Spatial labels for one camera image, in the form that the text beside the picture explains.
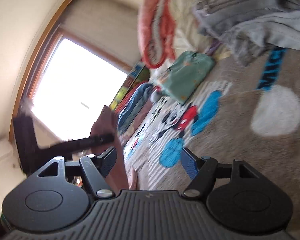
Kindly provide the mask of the blue folded quilt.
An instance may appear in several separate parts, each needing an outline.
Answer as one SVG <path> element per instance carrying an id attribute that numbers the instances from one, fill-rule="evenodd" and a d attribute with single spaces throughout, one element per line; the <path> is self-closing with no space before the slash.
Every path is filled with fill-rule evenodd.
<path id="1" fill-rule="evenodd" d="M 153 85 L 151 83 L 141 84 L 129 99 L 126 107 L 119 114 L 119 122 L 117 124 L 117 133 L 124 133 L 145 103 L 148 101 L 152 92 Z"/>

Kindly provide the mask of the teal folded garment stack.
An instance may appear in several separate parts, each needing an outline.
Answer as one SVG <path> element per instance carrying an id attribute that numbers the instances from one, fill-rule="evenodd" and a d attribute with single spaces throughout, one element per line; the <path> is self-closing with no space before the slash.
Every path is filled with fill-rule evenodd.
<path id="1" fill-rule="evenodd" d="M 165 96 L 184 104 L 215 64 L 209 55 L 185 51 L 154 82 Z"/>

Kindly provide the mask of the grey clothes pile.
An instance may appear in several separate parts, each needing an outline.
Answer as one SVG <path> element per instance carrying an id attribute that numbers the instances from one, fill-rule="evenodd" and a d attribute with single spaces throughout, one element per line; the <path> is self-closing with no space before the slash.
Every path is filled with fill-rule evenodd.
<path id="1" fill-rule="evenodd" d="M 193 14 L 242 66 L 271 46 L 300 50 L 300 0 L 194 0 Z"/>

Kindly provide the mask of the colourful alphabet headboard mat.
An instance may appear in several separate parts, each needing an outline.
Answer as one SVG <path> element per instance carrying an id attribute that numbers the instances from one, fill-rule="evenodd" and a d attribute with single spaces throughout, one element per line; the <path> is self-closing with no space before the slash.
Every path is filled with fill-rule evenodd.
<path id="1" fill-rule="evenodd" d="M 123 85 L 120 87 L 119 91 L 115 95 L 115 98 L 111 102 L 109 108 L 112 111 L 116 111 L 121 102 L 133 90 L 138 87 L 139 84 L 143 82 L 148 82 L 150 78 L 150 72 L 148 68 L 142 61 L 139 61 L 129 72 L 127 78 L 125 79 Z"/>

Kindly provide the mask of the pink rolled comforter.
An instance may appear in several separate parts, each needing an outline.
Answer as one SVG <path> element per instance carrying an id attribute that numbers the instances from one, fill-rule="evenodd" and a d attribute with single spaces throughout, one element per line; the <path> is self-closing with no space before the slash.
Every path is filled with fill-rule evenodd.
<path id="1" fill-rule="evenodd" d="M 175 21 L 169 11 L 170 0 L 143 0 L 138 12 L 138 46 L 142 61 L 157 69 L 166 59 L 175 59 L 173 38 Z"/>

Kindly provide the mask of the grey plush toy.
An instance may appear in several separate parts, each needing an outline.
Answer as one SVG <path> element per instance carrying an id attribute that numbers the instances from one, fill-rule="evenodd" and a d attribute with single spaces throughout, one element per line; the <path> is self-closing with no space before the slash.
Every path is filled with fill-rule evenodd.
<path id="1" fill-rule="evenodd" d="M 160 91 L 159 89 L 156 89 L 152 92 L 151 96 L 150 96 L 150 101 L 152 104 L 158 102 L 162 97 L 164 97 L 165 95 L 162 93 L 162 91 Z"/>

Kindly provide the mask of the pink sweatshirt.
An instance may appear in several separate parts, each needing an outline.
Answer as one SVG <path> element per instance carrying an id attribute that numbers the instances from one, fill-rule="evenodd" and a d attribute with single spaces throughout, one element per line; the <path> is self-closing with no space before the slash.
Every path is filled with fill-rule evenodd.
<path id="1" fill-rule="evenodd" d="M 116 163 L 106 176 L 106 182 L 116 194 L 121 190 L 135 190 L 138 179 L 138 175 L 133 168 L 129 172 L 126 171 L 123 148 L 117 136 L 118 119 L 119 116 L 115 112 L 108 106 L 104 106 L 90 131 L 90 137 L 106 134 L 111 134 L 114 137 L 113 142 L 92 148 L 91 152 L 95 155 L 100 155 L 110 147 L 116 149 Z"/>

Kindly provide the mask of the cream white duvet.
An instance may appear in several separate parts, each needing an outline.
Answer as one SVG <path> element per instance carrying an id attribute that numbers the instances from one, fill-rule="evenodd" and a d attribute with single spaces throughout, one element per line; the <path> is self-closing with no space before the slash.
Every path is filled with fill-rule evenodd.
<path id="1" fill-rule="evenodd" d="M 176 56 L 185 51 L 205 52 L 213 39 L 198 33 L 198 24 L 192 12 L 194 0 L 170 0 L 169 11 L 175 21 L 173 49 Z"/>

